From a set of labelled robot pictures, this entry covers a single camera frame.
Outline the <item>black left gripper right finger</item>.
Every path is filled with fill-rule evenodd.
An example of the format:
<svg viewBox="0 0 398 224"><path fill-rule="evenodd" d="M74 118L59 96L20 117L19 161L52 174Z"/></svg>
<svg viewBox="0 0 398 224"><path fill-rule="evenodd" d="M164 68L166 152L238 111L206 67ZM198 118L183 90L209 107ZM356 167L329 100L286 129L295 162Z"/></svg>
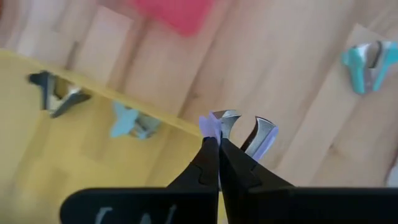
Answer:
<svg viewBox="0 0 398 224"><path fill-rule="evenodd" d="M289 216L292 186L228 139L221 140L220 179L229 224L272 223Z"/></svg>

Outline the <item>purple staple remover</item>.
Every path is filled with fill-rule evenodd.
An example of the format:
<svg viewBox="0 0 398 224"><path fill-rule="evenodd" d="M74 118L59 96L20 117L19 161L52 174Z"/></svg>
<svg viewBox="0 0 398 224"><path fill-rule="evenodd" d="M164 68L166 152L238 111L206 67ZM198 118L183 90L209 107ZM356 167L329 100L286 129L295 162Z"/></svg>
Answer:
<svg viewBox="0 0 398 224"><path fill-rule="evenodd" d="M209 115L199 117L199 128L204 138L216 138L218 145L221 139L229 139L232 127L241 117L236 110L209 112ZM250 135L246 138L240 150L258 162L273 145L279 128L267 119L256 116L256 123Z"/></svg>

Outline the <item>pink translucent plastic bin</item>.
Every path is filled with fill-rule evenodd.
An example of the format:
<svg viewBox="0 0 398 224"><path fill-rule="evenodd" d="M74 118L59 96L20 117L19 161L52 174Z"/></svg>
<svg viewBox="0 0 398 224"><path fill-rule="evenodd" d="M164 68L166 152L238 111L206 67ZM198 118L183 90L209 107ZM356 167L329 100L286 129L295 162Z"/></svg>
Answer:
<svg viewBox="0 0 398 224"><path fill-rule="evenodd" d="M151 19L170 26L181 35L196 34L215 0L128 0Z"/></svg>

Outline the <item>black staple remover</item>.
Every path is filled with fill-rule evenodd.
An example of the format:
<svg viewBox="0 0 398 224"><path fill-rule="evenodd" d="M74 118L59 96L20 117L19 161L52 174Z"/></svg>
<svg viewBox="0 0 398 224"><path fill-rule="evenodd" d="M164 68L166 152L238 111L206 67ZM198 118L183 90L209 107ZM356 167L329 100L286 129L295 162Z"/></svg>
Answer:
<svg viewBox="0 0 398 224"><path fill-rule="evenodd" d="M28 75L29 83L40 87L42 92L42 109L49 112L51 118L66 113L72 106L87 101L91 96L82 87L61 80L49 71Z"/></svg>

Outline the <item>yellow translucent plastic bin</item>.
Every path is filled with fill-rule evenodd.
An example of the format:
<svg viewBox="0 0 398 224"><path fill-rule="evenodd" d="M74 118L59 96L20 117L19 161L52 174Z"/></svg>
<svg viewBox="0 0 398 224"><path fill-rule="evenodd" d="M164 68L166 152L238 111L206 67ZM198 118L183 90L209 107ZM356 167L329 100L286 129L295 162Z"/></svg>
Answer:
<svg viewBox="0 0 398 224"><path fill-rule="evenodd" d="M41 108L30 73L48 70L91 98L58 118ZM110 136L113 103L161 120L148 139ZM64 199L88 187L152 187L171 182L193 159L198 126L83 75L0 50L0 224L59 224Z"/></svg>

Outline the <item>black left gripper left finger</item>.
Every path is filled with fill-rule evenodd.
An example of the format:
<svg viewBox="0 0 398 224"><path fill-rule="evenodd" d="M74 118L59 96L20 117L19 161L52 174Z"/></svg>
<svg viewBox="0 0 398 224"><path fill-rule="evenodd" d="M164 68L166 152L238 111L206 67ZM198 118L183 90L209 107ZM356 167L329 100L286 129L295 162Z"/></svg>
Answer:
<svg viewBox="0 0 398 224"><path fill-rule="evenodd" d="M218 190L219 145L216 138L205 137L196 156L168 188Z"/></svg>

